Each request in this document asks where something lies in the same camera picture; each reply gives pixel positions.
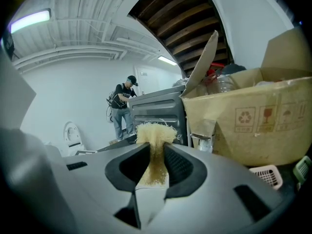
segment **printed label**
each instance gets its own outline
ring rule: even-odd
[[[258,132],[273,132],[276,118],[276,105],[260,107]]]
[[[305,100],[305,101],[299,102],[294,112],[294,119],[293,119],[294,123],[292,126],[293,129],[303,126],[303,124],[305,123],[307,112],[308,112],[308,101]]]
[[[296,109],[295,103],[282,104],[278,117],[277,131],[287,131],[292,128],[294,112]]]
[[[236,108],[235,132],[251,133],[254,126],[255,107]]]

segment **white ceiling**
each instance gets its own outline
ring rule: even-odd
[[[13,64],[20,71],[57,59],[98,57],[151,61],[169,53],[128,16],[138,0],[26,0],[11,20],[43,9],[51,19],[13,33]]]

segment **jeans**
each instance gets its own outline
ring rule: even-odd
[[[122,140],[123,138],[123,132],[122,132],[122,126],[121,126],[121,120],[122,117],[125,119],[126,126],[127,126],[127,134],[133,134],[134,133],[134,126],[133,126],[133,120],[130,113],[129,108],[123,108],[123,109],[116,109],[112,108],[112,115],[113,115],[113,122],[116,132],[116,138],[118,140]]]

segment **red object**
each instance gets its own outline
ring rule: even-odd
[[[222,73],[222,69],[225,67],[224,64],[222,63],[216,63],[216,62],[212,62],[210,67],[209,67],[209,70],[207,71],[207,76],[209,77],[214,77],[213,79],[216,79],[217,76],[215,75],[215,70],[212,69],[212,67],[219,67],[220,68],[220,74]]]

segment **black t-shirt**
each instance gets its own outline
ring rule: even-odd
[[[116,86],[115,93],[113,96],[113,102],[112,102],[112,108],[116,109],[122,109],[122,108],[127,108],[127,103],[125,101],[122,101],[119,99],[118,94],[122,94],[126,98],[129,98],[130,96],[136,96],[136,93],[133,91],[133,89],[127,89],[125,87],[125,84],[123,83],[123,88],[121,87],[120,84]]]

